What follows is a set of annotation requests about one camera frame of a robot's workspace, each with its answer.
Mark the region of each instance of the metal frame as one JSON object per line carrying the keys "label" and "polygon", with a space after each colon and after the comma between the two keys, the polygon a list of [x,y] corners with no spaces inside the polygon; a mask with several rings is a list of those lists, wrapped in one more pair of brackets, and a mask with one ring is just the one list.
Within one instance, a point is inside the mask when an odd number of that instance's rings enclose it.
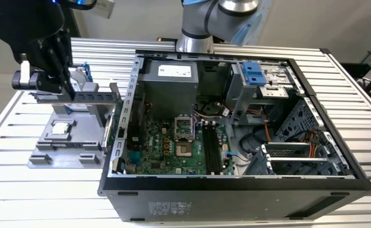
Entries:
{"label": "metal frame", "polygon": [[[90,64],[92,75],[94,82],[100,84],[100,91],[109,91],[108,83],[114,81],[122,95],[128,85],[134,50],[173,50],[172,42],[73,38],[72,45],[74,64],[84,62]],[[336,129],[371,179],[371,103],[359,93],[355,84],[348,81],[347,75],[339,72],[336,67],[339,64],[331,62],[317,49],[311,48],[215,45],[215,52],[216,54],[243,56],[289,57],[296,60],[320,99],[320,104],[329,112],[328,115]],[[353,95],[355,97],[341,97],[341,95]],[[49,173],[45,170],[21,169],[30,154],[29,150],[37,141],[36,137],[42,131],[42,125],[52,112],[48,107],[46,104],[36,104],[26,94],[17,92],[0,115],[0,221],[2,220],[0,224],[4,226],[49,224],[54,226],[70,226],[72,224],[76,226],[88,226],[89,224],[125,226],[125,223],[117,218],[112,206],[102,207],[104,210],[96,210],[101,207],[98,202],[105,201],[105,198],[97,198],[94,194],[100,170],[52,170]],[[13,191],[4,192],[5,185],[12,186]],[[17,205],[18,201],[6,199],[30,199],[28,201],[20,200],[21,205],[26,203],[32,205],[25,208],[25,220],[16,220],[16,217],[10,217],[14,214],[12,205]],[[60,207],[50,209],[50,202],[60,203],[64,208],[73,209],[61,214],[58,213]],[[41,213],[41,220],[37,220],[37,213],[34,212],[41,209],[48,209],[52,213]],[[255,221],[181,222],[164,223],[162,225],[150,224],[150,226],[367,228],[369,224],[371,195],[336,209],[315,221],[273,221],[265,224]]]}

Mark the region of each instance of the label sticker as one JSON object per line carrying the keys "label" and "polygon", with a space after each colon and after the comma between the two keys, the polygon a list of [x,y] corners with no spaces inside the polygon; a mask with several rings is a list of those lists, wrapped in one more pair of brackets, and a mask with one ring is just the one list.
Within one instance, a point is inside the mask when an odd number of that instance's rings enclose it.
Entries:
{"label": "label sticker", "polygon": [[224,111],[223,111],[223,116],[227,117],[229,114],[229,109],[224,108]]}
{"label": "label sticker", "polygon": [[188,215],[190,202],[148,202],[150,215]]}
{"label": "label sticker", "polygon": [[190,77],[190,66],[158,66],[158,76],[164,77]]}
{"label": "label sticker", "polygon": [[52,144],[53,147],[66,147],[65,144]]}

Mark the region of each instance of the blue plastic part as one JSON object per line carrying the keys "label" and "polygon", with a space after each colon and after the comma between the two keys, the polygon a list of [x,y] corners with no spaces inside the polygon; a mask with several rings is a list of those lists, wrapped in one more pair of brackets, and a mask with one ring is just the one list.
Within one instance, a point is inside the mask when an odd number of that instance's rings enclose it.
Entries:
{"label": "blue plastic part", "polygon": [[232,155],[232,156],[237,156],[236,152],[231,152],[231,151],[225,151],[224,154]]}
{"label": "blue plastic part", "polygon": [[65,112],[66,112],[66,114],[70,114],[72,110],[68,107],[65,107]]}
{"label": "blue plastic part", "polygon": [[86,64],[86,62],[81,65],[81,67],[85,69],[86,81],[92,82],[90,70],[89,70],[89,65]]}
{"label": "blue plastic part", "polygon": [[129,152],[129,163],[140,165],[140,151]]}
{"label": "blue plastic part", "polygon": [[236,32],[235,36],[231,39],[231,44],[243,46],[249,41],[253,33],[259,27],[261,21],[261,13],[253,13],[251,18],[247,20],[244,25],[240,27],[240,30]]}
{"label": "blue plastic part", "polygon": [[241,71],[247,78],[247,84],[251,86],[263,86],[267,84],[265,77],[261,72],[261,67],[256,62],[243,62]]}
{"label": "blue plastic part", "polygon": [[184,0],[182,5],[192,5],[209,0]]}

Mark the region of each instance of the motherboard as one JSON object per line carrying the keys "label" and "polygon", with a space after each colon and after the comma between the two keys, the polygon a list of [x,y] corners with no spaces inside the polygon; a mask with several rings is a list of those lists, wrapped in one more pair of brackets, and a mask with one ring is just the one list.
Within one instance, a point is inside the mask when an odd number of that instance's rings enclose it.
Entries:
{"label": "motherboard", "polygon": [[192,119],[188,122],[186,118],[176,122],[148,121],[144,136],[141,151],[129,152],[128,174],[211,175],[213,161],[215,174],[233,175],[232,159],[224,154],[228,139],[223,125],[204,125]]}

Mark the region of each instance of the blue latch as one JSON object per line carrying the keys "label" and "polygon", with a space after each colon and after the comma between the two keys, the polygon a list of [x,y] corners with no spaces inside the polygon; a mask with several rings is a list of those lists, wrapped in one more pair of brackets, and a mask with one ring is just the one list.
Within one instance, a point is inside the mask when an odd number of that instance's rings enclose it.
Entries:
{"label": "blue latch", "polygon": [[86,64],[86,62],[84,62],[84,64],[81,65],[81,67],[85,70],[85,78],[88,82],[92,82],[92,76],[90,76],[90,70],[89,70],[89,65]]}
{"label": "blue latch", "polygon": [[267,84],[265,76],[261,72],[261,67],[256,62],[243,62],[241,71],[247,78],[247,84],[252,86],[263,86]]}

